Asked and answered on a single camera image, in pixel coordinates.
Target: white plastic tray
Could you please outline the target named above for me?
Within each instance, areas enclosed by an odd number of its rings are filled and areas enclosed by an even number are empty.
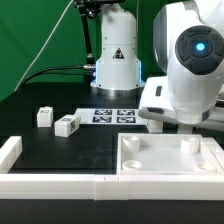
[[[124,149],[124,139],[136,137],[140,139],[140,148],[136,153],[130,153]],[[186,138],[196,138],[199,141],[198,152],[185,154],[181,151],[181,141]],[[150,174],[169,173],[184,175],[194,174],[200,170],[198,166],[204,164],[201,170],[206,174],[224,173],[222,165],[216,158],[216,152],[212,152],[210,145],[219,147],[215,141],[207,144],[200,135],[155,135],[155,134],[120,134],[118,143],[117,173],[122,174]],[[209,164],[216,168],[216,172],[206,170]]]

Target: black cable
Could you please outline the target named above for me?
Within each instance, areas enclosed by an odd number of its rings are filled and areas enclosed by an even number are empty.
[[[40,71],[37,71],[33,73],[32,75],[28,76],[26,79],[23,80],[20,86],[24,86],[29,80],[40,76],[40,75],[45,75],[45,74],[55,74],[55,73],[49,73],[49,71],[61,71],[61,70],[76,70],[76,69],[84,69],[83,66],[62,66],[62,67],[51,67],[51,68],[45,68]],[[61,75],[81,75],[81,74],[62,74]]]

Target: small white cube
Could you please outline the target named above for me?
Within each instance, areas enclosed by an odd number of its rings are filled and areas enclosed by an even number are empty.
[[[81,117],[65,115],[54,123],[55,136],[68,137],[79,128]]]
[[[53,107],[40,107],[37,113],[37,127],[51,127],[53,121]]]

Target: white block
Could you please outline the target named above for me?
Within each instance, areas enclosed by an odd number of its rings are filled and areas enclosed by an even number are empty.
[[[54,123],[55,136],[68,137],[79,128],[81,117],[65,115]]]
[[[37,113],[37,127],[51,127],[53,121],[53,107],[40,107]]]
[[[22,152],[22,138],[10,137],[0,149],[0,173],[6,174]]]

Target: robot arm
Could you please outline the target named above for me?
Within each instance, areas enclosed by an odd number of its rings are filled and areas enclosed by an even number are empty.
[[[167,90],[162,91],[166,103],[159,108],[179,123],[199,124],[215,108],[224,81],[223,7],[223,0],[174,3],[165,6],[154,21],[155,57],[167,73]],[[157,108],[146,100],[146,92],[140,108]]]

